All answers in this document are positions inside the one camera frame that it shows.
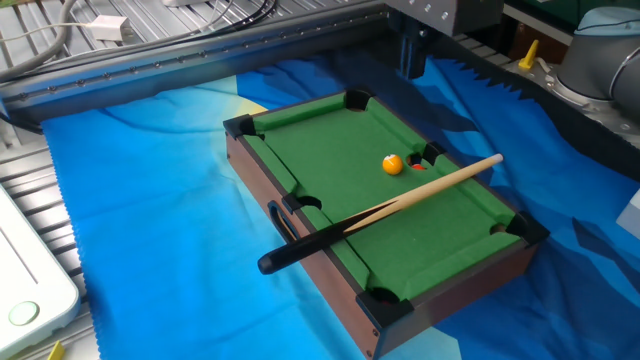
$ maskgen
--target yellow object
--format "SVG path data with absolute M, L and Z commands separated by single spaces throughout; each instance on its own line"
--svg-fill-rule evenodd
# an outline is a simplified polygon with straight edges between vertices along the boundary
M 518 63 L 518 67 L 522 70 L 529 71 L 533 67 L 533 63 L 536 61 L 536 52 L 538 52 L 538 40 L 535 40 L 531 47 L 529 48 L 529 52 L 524 59 L 520 60 Z
M 53 345 L 53 350 L 51 350 L 51 354 L 49 354 L 47 360 L 62 360 L 63 356 L 64 348 L 62 347 L 60 341 L 56 341 L 56 344 Z
M 398 155 L 385 156 L 382 161 L 382 169 L 389 175 L 398 175 L 402 171 L 402 159 Z

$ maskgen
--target black corner pocket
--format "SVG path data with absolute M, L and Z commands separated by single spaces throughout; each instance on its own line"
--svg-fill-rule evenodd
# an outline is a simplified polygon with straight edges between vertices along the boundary
M 242 115 L 236 118 L 226 120 L 222 123 L 226 133 L 234 140 L 239 136 L 255 135 L 256 128 L 253 125 L 253 116 Z
M 529 245 L 535 245 L 549 237 L 550 232 L 529 213 L 517 213 L 507 226 L 509 234 L 520 236 Z
M 373 288 L 369 290 L 369 294 L 371 294 L 371 297 L 385 305 L 393 305 L 400 302 L 400 299 L 396 294 L 385 288 Z
M 384 288 L 362 292 L 356 296 L 356 302 L 379 330 L 393 325 L 414 310 L 409 300 L 399 301 L 394 293 Z
M 506 232 L 507 231 L 507 227 L 504 226 L 504 224 L 498 223 L 493 225 L 490 229 L 489 229 L 489 235 L 493 235 L 495 233 L 498 232 Z
M 318 210 L 322 210 L 322 201 L 313 196 L 302 196 L 298 198 L 298 202 L 302 206 L 315 206 Z
M 422 152 L 422 158 L 427 160 L 429 164 L 435 165 L 436 158 L 446 152 L 447 151 L 440 144 L 434 141 L 425 146 L 424 151 Z
M 347 90 L 344 103 L 347 109 L 351 111 L 365 111 L 367 104 L 372 95 L 363 89 Z

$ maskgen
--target pool cue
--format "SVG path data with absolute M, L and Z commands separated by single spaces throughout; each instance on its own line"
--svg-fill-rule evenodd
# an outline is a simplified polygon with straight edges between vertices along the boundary
M 297 241 L 290 242 L 265 254 L 258 260 L 260 272 L 268 275 L 284 269 L 307 256 L 310 256 L 332 244 L 365 229 L 376 222 L 391 216 L 430 196 L 446 190 L 467 180 L 482 171 L 499 164 L 503 160 L 501 154 L 493 155 L 456 172 L 445 175 L 430 183 L 407 191 L 389 199 L 382 204 L 355 214 L 322 230 L 309 234 Z

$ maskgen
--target mini pool table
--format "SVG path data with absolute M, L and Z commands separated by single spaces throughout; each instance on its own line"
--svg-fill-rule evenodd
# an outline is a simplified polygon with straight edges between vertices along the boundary
M 363 90 L 224 126 L 229 162 L 285 241 L 460 168 Z M 398 175 L 382 169 L 389 154 L 407 161 Z M 547 236 L 473 178 L 301 263 L 363 354 L 376 359 L 522 274 Z

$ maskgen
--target black cue handle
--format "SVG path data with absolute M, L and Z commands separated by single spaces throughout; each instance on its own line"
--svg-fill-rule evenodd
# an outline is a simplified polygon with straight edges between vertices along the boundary
M 361 226 L 354 230 L 346 231 L 352 225 L 360 222 L 360 220 L 365 219 L 366 217 L 372 215 L 376 211 L 385 208 L 386 206 L 389 206 L 389 204 L 369 209 L 365 212 L 342 220 L 339 223 L 311 233 L 297 241 L 289 242 L 286 245 L 272 250 L 266 255 L 263 255 L 260 260 L 258 260 L 258 268 L 260 269 L 260 272 L 265 275 L 273 274 L 278 270 L 284 269 L 287 266 L 298 262 L 309 255 L 313 255 L 314 253 L 337 243 L 347 236 L 352 235 L 372 225 L 373 223 L 366 226 Z
M 322 230 L 312 233 L 300 240 L 290 242 L 263 255 L 260 260 L 258 260 L 258 268 L 264 275 L 273 274 L 342 239 L 342 231 L 340 231 L 339 234 L 331 234 L 331 232 Z

